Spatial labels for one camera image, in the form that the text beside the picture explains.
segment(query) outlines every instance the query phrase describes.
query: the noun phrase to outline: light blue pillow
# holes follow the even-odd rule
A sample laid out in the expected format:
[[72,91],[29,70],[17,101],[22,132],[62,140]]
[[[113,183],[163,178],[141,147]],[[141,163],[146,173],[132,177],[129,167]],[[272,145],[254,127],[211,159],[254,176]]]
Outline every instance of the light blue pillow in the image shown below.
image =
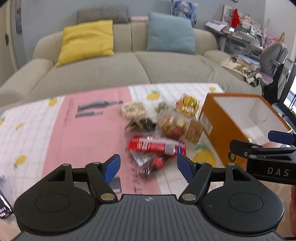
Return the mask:
[[191,21],[167,14],[148,13],[147,51],[195,54]]

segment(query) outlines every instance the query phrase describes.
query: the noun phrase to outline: phone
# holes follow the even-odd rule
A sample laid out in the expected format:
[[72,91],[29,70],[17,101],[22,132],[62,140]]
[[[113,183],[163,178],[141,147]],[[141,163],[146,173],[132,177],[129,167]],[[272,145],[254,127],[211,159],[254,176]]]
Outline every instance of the phone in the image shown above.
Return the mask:
[[0,219],[5,219],[13,214],[12,206],[9,204],[4,194],[0,190]]

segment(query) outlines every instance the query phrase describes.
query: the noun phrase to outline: magazine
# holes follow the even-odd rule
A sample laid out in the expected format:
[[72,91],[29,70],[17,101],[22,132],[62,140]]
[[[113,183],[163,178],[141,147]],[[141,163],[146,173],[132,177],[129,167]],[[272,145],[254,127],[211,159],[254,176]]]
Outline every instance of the magazine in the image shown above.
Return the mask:
[[244,76],[249,84],[254,81],[256,74],[260,72],[260,66],[248,64],[245,61],[240,61],[236,58],[227,58],[222,61],[220,65]]

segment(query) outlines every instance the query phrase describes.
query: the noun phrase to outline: pink stripe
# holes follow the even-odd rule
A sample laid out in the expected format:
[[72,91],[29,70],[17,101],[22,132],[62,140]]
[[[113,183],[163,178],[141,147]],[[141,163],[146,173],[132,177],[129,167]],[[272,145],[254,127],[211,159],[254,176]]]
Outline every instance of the pink stripe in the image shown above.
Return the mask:
[[142,181],[137,177],[139,168],[126,152],[135,133],[124,131],[128,121],[120,115],[120,105],[87,109],[85,111],[104,114],[75,118],[79,104],[97,100],[132,101],[128,87],[67,95],[53,129],[42,175],[46,176],[63,163],[81,168],[94,161],[105,162],[117,153],[121,157],[117,177],[120,177],[122,193],[161,194],[156,178]]

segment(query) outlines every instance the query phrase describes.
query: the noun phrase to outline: paper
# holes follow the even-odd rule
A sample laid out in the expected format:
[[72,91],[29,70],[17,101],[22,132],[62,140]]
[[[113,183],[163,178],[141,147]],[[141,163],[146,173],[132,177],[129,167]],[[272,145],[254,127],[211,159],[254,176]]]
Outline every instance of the paper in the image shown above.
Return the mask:
[[211,29],[218,31],[218,32],[222,31],[222,29],[227,26],[227,24],[213,23],[211,21],[207,22],[205,25]]

